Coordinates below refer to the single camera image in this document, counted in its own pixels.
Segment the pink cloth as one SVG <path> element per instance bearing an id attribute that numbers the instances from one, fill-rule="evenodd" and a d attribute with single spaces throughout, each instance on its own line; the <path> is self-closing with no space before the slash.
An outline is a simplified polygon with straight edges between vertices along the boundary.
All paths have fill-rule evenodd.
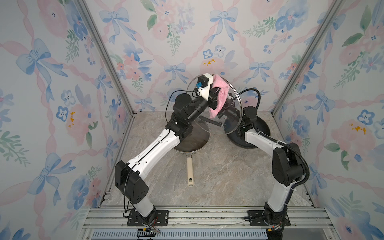
<path id="1" fill-rule="evenodd" d="M 213 88 L 216 88 L 216 87 L 220 88 L 218 99 L 217 99 L 218 103 L 217 103 L 217 108 L 215 110 L 210 108 L 210 119 L 214 119 L 218 115 L 218 113 L 222 110 L 230 89 L 230 85 L 227 83 L 227 81 L 225 81 L 219 75 L 214 76 Z"/>

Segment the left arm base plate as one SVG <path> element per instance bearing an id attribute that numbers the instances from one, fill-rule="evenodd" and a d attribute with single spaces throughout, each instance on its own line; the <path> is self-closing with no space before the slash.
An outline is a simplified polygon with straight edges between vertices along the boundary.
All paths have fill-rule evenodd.
<path id="1" fill-rule="evenodd" d="M 133 210 L 130 211 L 127 220 L 128 227 L 166 227 L 169 221 L 168 210 L 154 209 L 147 217 Z"/>

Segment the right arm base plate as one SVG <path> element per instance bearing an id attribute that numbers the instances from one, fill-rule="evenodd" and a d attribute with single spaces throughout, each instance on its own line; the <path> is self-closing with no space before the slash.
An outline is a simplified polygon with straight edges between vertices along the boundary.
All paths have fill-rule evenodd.
<path id="1" fill-rule="evenodd" d="M 288 215 L 286 214 L 283 217 L 283 212 L 275 213 L 269 210 L 249 210 L 247 214 L 244 220 L 249 222 L 252 227 L 281 227 L 282 223 L 284 223 L 285 227 L 291 226 Z"/>

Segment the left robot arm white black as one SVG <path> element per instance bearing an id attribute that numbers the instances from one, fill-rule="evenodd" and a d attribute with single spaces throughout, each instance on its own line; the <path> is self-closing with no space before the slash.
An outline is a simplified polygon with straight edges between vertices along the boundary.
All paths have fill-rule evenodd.
<path id="1" fill-rule="evenodd" d="M 119 161 L 115 166 L 115 186 L 128 199 L 136 213 L 147 225 L 152 224 L 156 208 L 147 194 L 145 179 L 155 165 L 174 147 L 192 133 L 192 123 L 207 108 L 217 107 L 221 88 L 213 88 L 206 94 L 192 99 L 188 93 L 175 99 L 173 113 L 165 129 L 140 154 L 128 162 Z"/>

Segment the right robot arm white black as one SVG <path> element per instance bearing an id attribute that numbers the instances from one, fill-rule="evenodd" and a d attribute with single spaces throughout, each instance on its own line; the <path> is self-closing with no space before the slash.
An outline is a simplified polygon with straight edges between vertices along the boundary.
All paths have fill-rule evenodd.
<path id="1" fill-rule="evenodd" d="M 263 215 L 248 216 L 248 222 L 263 221 L 267 226 L 283 227 L 286 221 L 288 203 L 296 187 L 309 178 L 309 166 L 300 148 L 295 143 L 285 143 L 270 136 L 267 123 L 257 115 L 253 106 L 236 106 L 236 97 L 226 99 L 219 116 L 226 116 L 224 130 L 236 146 L 244 149 L 258 148 L 272 157 L 274 187 L 265 203 Z"/>

